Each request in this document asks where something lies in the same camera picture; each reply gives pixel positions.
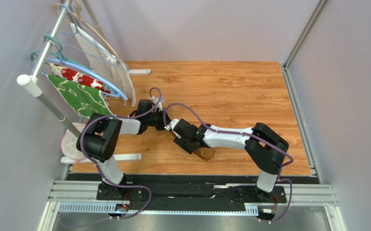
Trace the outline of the brown satin napkin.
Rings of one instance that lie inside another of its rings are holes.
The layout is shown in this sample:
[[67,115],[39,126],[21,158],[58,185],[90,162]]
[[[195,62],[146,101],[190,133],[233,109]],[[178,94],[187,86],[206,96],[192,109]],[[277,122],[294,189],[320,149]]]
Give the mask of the brown satin napkin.
[[208,161],[214,157],[215,150],[211,149],[202,139],[191,139],[188,137],[174,138],[173,142],[188,154],[194,154]]

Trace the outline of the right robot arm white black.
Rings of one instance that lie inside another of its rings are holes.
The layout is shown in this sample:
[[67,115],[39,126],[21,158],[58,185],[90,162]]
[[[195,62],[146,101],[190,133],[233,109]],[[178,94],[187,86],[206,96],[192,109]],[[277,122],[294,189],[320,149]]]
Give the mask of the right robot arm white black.
[[273,191],[289,149],[289,143],[264,123],[256,123],[253,128],[209,124],[197,127],[184,119],[173,119],[165,129],[173,133],[174,143],[189,154],[216,147],[246,151],[260,169],[256,188],[265,193]]

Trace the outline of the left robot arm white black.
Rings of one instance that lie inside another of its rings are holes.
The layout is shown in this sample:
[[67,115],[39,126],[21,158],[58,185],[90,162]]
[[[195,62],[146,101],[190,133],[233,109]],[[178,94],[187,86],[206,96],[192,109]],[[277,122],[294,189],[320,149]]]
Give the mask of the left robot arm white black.
[[119,135],[139,135],[149,127],[164,130],[170,122],[164,118],[163,97],[140,100],[138,107],[129,116],[120,118],[94,113],[79,135],[76,148],[94,163],[102,181],[98,187],[97,199],[123,199],[129,194],[126,175],[119,169],[114,152]]

